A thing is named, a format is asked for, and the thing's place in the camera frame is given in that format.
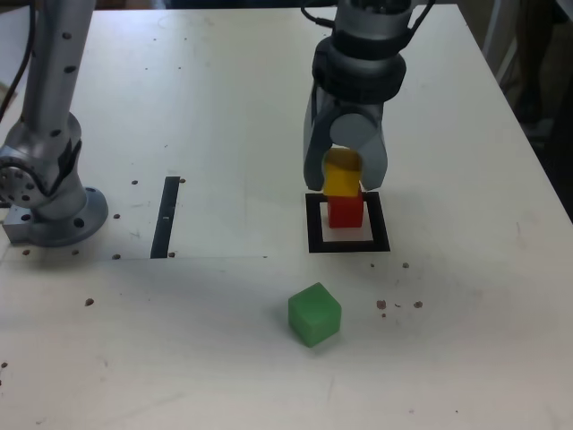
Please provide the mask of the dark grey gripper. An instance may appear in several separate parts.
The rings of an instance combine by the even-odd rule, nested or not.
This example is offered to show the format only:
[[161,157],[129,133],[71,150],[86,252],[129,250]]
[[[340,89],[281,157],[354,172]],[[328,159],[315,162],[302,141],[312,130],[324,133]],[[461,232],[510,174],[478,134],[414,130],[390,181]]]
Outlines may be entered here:
[[323,160],[332,143],[358,154],[365,190],[379,188],[388,169],[382,115],[383,105],[343,101],[320,86],[313,86],[304,118],[304,182],[307,188],[322,190],[325,182]]

